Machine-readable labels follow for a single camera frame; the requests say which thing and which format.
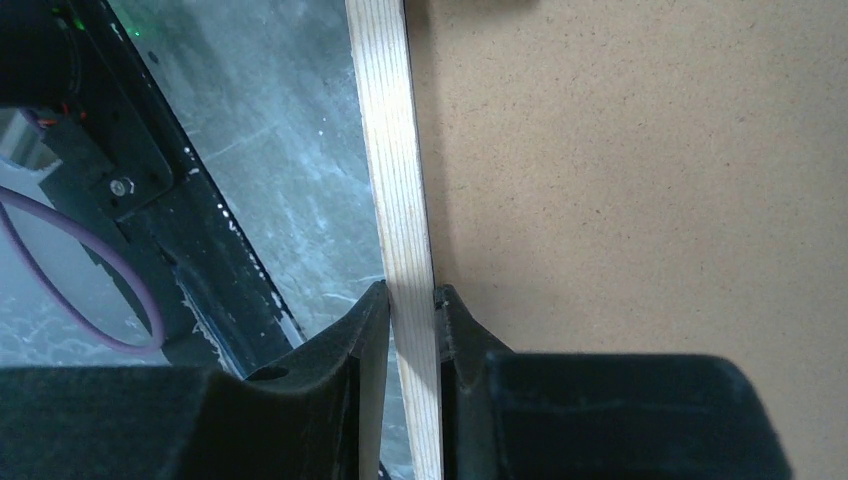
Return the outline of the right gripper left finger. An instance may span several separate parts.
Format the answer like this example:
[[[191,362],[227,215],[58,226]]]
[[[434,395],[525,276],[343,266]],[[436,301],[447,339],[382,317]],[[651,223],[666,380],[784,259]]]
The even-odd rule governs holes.
[[[377,479],[389,292],[241,380],[199,367],[1,373],[5,479]]]

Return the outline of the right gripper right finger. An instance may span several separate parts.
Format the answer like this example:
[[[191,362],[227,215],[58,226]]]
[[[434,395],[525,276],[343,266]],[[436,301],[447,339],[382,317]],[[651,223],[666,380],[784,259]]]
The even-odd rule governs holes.
[[[448,479],[788,479],[751,381],[699,354],[518,353],[435,292]]]

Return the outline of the brown backing board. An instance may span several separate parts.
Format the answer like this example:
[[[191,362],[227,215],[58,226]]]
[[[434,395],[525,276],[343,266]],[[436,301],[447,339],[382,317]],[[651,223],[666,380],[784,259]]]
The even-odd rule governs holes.
[[[847,475],[847,5],[410,1],[435,275],[516,350],[736,363]]]

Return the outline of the wooden picture frame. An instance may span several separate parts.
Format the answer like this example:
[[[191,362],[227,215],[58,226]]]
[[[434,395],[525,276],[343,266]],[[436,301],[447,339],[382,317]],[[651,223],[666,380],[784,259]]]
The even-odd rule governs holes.
[[[345,4],[414,476],[444,476],[439,333],[404,4]]]

